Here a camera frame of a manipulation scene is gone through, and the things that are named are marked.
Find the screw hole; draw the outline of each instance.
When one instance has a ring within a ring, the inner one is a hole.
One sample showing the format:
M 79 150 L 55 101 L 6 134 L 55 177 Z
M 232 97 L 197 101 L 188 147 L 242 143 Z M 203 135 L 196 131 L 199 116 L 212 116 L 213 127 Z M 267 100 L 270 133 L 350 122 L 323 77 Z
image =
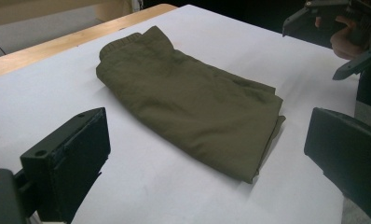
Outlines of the screw hole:
M 40 150 L 40 151 L 36 152 L 34 155 L 36 157 L 42 157 L 42 156 L 44 156 L 46 154 L 47 154 L 47 152 L 45 150 Z

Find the wooden surface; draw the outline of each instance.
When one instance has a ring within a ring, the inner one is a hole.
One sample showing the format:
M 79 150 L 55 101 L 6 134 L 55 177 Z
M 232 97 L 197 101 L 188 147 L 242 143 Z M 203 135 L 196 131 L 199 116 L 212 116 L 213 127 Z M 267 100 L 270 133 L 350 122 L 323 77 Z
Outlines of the wooden surface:
M 97 10 L 102 11 L 107 8 L 107 4 L 126 7 L 127 12 L 132 9 L 131 0 L 0 0 L 0 25 L 93 5 L 97 5 Z M 120 14 L 123 11 L 123 8 L 117 10 L 116 18 L 123 16 L 124 14 Z
M 46 43 L 23 49 L 0 57 L 0 76 L 3 74 L 20 69 L 31 63 L 38 62 L 64 50 L 76 47 L 80 44 L 89 42 L 104 35 L 109 35 L 120 29 L 132 26 L 141 21 L 146 21 L 165 12 L 171 11 L 176 7 L 162 4 L 151 7 L 139 12 L 135 12 L 125 17 L 108 21 L 89 29 L 79 31 L 70 35 L 48 41 Z

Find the fabric fold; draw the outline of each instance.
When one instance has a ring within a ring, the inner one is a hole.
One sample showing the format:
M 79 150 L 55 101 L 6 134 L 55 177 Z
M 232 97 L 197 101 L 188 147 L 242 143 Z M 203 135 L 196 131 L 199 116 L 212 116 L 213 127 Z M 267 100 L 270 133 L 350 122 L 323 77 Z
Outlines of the fabric fold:
M 105 46 L 98 78 L 144 125 L 190 156 L 251 183 L 283 116 L 275 89 L 173 48 L 159 28 Z

